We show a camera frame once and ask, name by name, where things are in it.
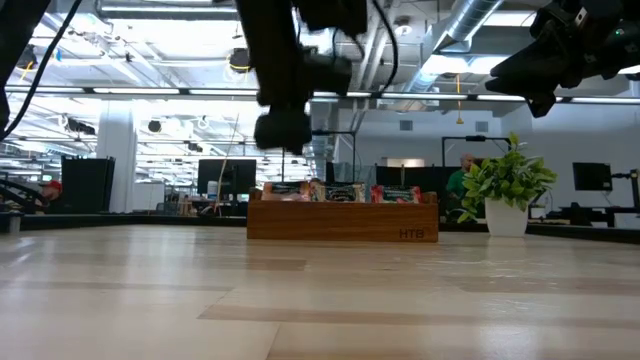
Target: computer monitor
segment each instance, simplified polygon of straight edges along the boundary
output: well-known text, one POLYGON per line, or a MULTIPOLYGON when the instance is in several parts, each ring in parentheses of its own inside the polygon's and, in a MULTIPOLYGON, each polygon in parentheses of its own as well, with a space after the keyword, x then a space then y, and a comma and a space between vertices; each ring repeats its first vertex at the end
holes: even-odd
MULTIPOLYGON (((224 160, 200 160, 198 162, 198 193, 206 194, 209 181, 219 181, 224 160)), ((227 160, 222 176, 221 194, 248 194, 256 186, 256 160, 227 160), (235 189, 232 188, 235 169, 235 189)))
POLYGON ((578 191, 611 191, 611 166, 599 163, 573 163, 573 181, 578 191))

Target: wooden table surface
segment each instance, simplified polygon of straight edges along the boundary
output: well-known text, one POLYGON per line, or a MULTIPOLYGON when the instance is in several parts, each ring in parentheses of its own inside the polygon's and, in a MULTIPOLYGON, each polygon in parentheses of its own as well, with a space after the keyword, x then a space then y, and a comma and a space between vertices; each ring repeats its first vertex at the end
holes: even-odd
POLYGON ((0 237, 0 359, 640 359, 640 247, 442 233, 0 237))

